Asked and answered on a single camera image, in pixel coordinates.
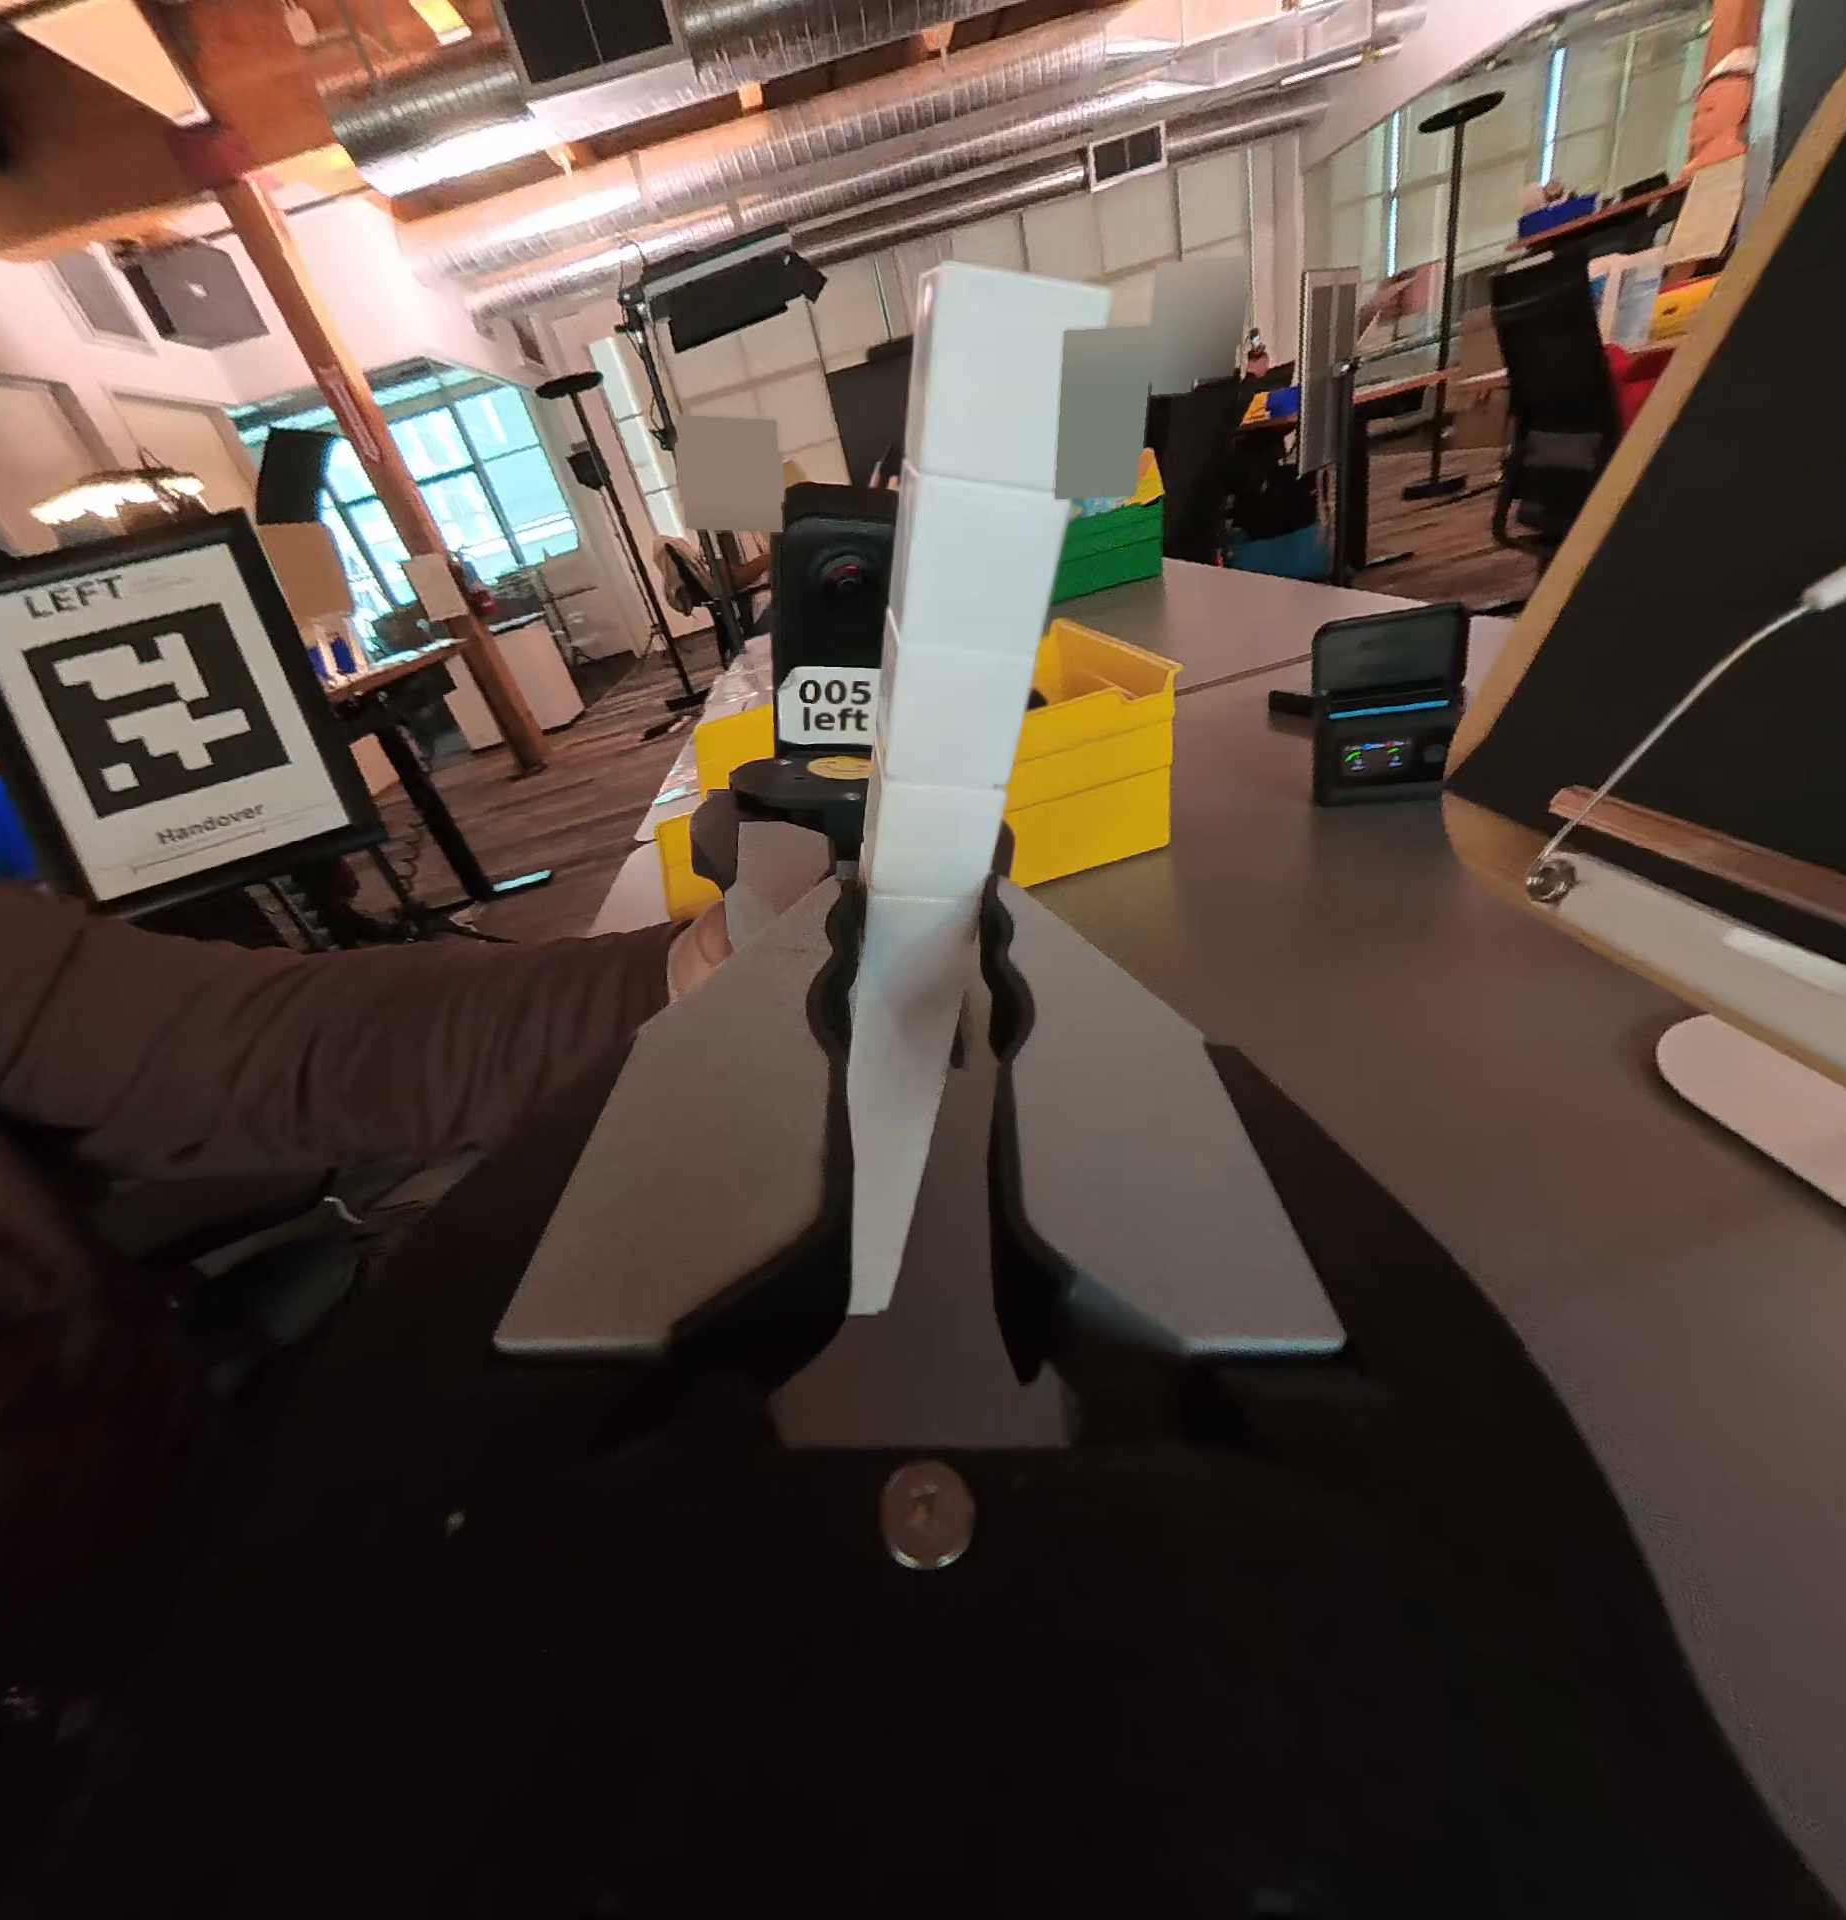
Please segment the white low cabinet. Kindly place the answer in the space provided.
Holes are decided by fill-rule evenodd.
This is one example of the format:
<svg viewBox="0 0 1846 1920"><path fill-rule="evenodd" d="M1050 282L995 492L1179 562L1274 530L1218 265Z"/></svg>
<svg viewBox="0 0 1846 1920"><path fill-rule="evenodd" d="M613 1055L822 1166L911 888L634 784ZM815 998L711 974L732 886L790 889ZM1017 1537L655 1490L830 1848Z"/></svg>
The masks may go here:
<svg viewBox="0 0 1846 1920"><path fill-rule="evenodd" d="M545 615L498 628L496 643L524 705L545 734L559 734L581 721L584 694ZM447 676L447 707L465 748L470 752L500 748L505 736L470 668L454 659L447 663Z"/></svg>

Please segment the black studio light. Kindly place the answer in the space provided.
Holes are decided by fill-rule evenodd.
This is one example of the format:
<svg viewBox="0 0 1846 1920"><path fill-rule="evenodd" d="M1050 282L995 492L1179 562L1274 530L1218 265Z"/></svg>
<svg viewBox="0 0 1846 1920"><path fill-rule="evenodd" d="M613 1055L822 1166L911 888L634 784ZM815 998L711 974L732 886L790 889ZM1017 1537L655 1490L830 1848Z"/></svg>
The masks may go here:
<svg viewBox="0 0 1846 1920"><path fill-rule="evenodd" d="M672 352L685 355L770 321L797 301L815 303L826 282L790 231L767 230L652 265L618 301L627 323L666 329Z"/></svg>

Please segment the white block bar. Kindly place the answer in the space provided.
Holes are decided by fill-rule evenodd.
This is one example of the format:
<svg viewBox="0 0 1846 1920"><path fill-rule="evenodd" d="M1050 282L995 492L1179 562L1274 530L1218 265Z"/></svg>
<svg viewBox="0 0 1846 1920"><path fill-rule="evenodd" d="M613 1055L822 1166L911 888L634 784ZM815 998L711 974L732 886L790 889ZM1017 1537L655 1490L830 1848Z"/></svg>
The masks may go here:
<svg viewBox="0 0 1846 1920"><path fill-rule="evenodd" d="M919 283L850 1006L854 1318L901 1281L1072 518L1064 348L1109 313L1105 285L960 261Z"/></svg>

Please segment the white monitor stand base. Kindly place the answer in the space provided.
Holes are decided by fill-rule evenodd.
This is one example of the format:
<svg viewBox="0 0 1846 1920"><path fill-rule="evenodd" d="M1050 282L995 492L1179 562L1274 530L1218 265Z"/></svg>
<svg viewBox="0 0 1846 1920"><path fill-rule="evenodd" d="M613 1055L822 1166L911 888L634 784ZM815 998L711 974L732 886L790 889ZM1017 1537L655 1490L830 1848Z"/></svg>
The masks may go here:
<svg viewBox="0 0 1846 1920"><path fill-rule="evenodd" d="M1700 1116L1846 1213L1846 1087L1711 1016L1674 1022L1656 1041L1656 1070Z"/></svg>

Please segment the black floor lamp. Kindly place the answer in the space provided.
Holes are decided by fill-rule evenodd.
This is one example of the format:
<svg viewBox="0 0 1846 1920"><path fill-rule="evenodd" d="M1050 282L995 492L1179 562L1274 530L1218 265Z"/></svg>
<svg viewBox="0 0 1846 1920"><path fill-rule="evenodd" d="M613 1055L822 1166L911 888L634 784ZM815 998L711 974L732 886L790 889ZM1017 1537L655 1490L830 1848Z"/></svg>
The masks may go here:
<svg viewBox="0 0 1846 1920"><path fill-rule="evenodd" d="M1450 374L1455 358L1459 334L1459 239L1465 190L1466 134L1476 121L1501 108L1501 91L1482 91L1459 104L1440 108L1419 124L1421 135L1450 134L1450 181L1440 255L1440 306L1439 306L1439 358L1430 402L1430 466L1425 476L1407 492L1410 501L1446 501L1463 493L1465 483L1444 471L1448 434Z"/></svg>
<svg viewBox="0 0 1846 1920"><path fill-rule="evenodd" d="M566 452L566 468L570 470L570 479L574 480L577 488L600 500L620 557L627 565L627 573L641 602L641 612L648 618L650 636L660 649L662 660L670 663L672 676L675 680L678 690L666 694L670 721L646 734L648 739L659 739L666 734L675 734L685 723L694 721L706 704L707 690L700 688L691 678L680 649L680 641L670 622L666 604L656 588L655 575L648 566L648 557L639 546L639 540L631 525L631 516L627 512L627 503L622 500L622 493L616 488L611 466L605 460L600 440L596 435L596 427L586 409L586 397L592 397L600 388L603 378L592 370L586 374L556 375L542 382L536 388L536 398L550 404L552 407L569 409L574 420L580 443Z"/></svg>

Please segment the black wood-edged monitor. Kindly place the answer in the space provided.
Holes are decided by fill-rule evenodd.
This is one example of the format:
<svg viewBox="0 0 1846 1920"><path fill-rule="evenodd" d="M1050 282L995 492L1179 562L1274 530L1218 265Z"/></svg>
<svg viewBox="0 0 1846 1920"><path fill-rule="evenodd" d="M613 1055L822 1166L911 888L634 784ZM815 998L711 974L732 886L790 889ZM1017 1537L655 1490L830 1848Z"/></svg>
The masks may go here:
<svg viewBox="0 0 1846 1920"><path fill-rule="evenodd" d="M1459 732L1499 898L1846 1087L1846 67Z"/></svg>

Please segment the grey divider panel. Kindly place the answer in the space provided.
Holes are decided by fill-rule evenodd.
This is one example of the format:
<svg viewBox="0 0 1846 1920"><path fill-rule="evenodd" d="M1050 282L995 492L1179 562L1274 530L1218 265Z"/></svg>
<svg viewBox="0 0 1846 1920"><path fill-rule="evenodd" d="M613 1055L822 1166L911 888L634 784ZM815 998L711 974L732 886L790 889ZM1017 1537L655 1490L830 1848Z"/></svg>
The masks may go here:
<svg viewBox="0 0 1846 1920"><path fill-rule="evenodd" d="M1362 272L1305 271L1297 357L1297 470L1315 476L1339 463L1343 420L1354 398Z"/></svg>

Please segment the green storage bin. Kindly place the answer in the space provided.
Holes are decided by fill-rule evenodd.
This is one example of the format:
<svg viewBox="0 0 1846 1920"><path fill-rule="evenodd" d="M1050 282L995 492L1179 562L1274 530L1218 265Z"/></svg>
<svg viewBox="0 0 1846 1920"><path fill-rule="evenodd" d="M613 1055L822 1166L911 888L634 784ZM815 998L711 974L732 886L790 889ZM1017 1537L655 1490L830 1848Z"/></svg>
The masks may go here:
<svg viewBox="0 0 1846 1920"><path fill-rule="evenodd" d="M1088 598L1162 575L1165 498L1131 500L1102 512L1069 518L1061 545L1050 604Z"/></svg>

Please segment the framed marker sign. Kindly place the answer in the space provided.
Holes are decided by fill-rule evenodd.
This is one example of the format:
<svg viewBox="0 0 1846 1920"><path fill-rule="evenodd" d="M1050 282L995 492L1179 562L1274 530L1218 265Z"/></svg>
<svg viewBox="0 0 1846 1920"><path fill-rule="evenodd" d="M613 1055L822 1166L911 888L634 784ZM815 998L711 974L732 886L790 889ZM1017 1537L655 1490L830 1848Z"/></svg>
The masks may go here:
<svg viewBox="0 0 1846 1920"><path fill-rule="evenodd" d="M113 917L388 841L242 512L0 569L0 781L47 888Z"/></svg>

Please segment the black ceiling speaker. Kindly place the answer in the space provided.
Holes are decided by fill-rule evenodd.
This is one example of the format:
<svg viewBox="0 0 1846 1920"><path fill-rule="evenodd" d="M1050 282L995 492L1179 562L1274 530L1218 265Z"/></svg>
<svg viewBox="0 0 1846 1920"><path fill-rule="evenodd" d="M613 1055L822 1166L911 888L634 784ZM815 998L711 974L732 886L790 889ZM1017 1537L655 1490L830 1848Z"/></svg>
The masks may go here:
<svg viewBox="0 0 1846 1920"><path fill-rule="evenodd" d="M119 248L115 266L167 346L218 352L268 334L235 260L218 247L186 241L154 251Z"/></svg>

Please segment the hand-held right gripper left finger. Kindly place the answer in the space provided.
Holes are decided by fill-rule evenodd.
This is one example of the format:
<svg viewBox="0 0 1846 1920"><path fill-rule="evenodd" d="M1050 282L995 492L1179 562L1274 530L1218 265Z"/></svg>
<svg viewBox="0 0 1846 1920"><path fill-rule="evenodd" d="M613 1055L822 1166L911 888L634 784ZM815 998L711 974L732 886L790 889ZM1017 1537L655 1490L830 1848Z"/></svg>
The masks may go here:
<svg viewBox="0 0 1846 1920"><path fill-rule="evenodd" d="M644 1027L498 1322L500 1357L773 1396L836 1340L859 933L859 892L826 876Z"/></svg>

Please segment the yellow storage bin stack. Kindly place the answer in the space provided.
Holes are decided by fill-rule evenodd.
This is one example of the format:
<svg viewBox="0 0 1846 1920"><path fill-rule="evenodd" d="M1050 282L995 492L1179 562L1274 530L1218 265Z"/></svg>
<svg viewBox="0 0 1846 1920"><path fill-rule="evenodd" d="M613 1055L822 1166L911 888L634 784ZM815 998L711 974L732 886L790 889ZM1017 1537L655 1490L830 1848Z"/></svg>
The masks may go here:
<svg viewBox="0 0 1846 1920"><path fill-rule="evenodd" d="M1012 882L1032 889L1169 846L1177 678L1176 660L1053 620L1032 680L1043 704L1027 710L1007 790ZM707 908L717 889L694 873L691 816L773 747L770 663L743 664L715 688L650 809L648 852L627 859L620 884L656 884L672 921Z"/></svg>

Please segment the black device with screen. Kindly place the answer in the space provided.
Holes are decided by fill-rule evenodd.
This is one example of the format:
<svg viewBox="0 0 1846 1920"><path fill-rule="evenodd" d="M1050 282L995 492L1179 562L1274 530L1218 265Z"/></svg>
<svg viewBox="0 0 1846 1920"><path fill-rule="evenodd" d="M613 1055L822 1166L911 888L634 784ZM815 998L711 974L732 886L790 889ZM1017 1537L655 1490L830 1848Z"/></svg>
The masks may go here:
<svg viewBox="0 0 1846 1920"><path fill-rule="evenodd" d="M1466 710L1470 615L1455 602L1335 618L1301 690L1271 690L1283 734L1309 734L1316 806L1432 798Z"/></svg>

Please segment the hanging pendant lamp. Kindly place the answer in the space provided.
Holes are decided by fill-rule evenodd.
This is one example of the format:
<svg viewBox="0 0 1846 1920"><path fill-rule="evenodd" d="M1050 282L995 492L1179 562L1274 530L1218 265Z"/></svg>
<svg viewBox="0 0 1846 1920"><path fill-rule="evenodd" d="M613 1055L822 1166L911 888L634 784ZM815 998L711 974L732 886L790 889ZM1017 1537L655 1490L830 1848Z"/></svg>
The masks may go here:
<svg viewBox="0 0 1846 1920"><path fill-rule="evenodd" d="M133 468L100 468L31 506L31 518L60 540L94 540L209 511L205 480L154 457Z"/></svg>

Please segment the wooden support post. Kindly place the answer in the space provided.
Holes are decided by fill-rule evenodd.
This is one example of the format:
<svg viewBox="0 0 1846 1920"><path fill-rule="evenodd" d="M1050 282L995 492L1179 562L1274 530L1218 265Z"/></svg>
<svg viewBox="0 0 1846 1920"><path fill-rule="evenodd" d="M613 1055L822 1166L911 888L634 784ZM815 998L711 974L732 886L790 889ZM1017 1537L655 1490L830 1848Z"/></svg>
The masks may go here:
<svg viewBox="0 0 1846 1920"><path fill-rule="evenodd" d="M340 338L328 303L309 277L306 261L284 211L263 185L250 176L223 181L212 194L229 220L248 265L282 312L285 330L334 415L334 425L349 440L373 483L378 500L406 542L408 559L416 565L418 596L435 589L437 604L452 604L447 625L461 643L461 657L520 775L542 775L550 768L545 734L528 707L521 687L510 673L487 622L465 596L441 530L406 457L392 442L388 420L373 397L362 364Z"/></svg>

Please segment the person's left forearm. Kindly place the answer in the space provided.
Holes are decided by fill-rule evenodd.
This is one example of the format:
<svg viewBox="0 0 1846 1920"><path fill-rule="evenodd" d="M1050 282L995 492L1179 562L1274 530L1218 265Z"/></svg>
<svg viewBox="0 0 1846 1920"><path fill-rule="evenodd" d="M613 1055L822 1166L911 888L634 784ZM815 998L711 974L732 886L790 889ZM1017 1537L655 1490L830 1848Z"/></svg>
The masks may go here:
<svg viewBox="0 0 1846 1920"><path fill-rule="evenodd" d="M0 886L0 1200L491 1150L672 998L675 929L536 948L199 944Z"/></svg>

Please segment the black office chair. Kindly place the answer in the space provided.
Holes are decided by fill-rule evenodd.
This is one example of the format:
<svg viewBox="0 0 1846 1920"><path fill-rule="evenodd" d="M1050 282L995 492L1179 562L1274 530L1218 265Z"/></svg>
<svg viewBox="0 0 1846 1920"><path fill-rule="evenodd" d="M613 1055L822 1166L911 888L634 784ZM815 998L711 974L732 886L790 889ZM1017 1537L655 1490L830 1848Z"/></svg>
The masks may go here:
<svg viewBox="0 0 1846 1920"><path fill-rule="evenodd" d="M1549 566L1623 435L1582 254L1541 254L1495 275L1491 321L1510 395L1491 537Z"/></svg>

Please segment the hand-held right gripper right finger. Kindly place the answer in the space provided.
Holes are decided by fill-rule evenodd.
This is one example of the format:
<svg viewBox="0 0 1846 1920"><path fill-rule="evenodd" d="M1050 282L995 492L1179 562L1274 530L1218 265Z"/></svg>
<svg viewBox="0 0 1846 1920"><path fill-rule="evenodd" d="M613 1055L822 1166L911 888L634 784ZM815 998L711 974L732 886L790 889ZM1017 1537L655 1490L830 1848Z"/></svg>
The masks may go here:
<svg viewBox="0 0 1846 1920"><path fill-rule="evenodd" d="M983 902L997 1331L1081 1357L1321 1364L1347 1331L1203 1033L1007 878Z"/></svg>

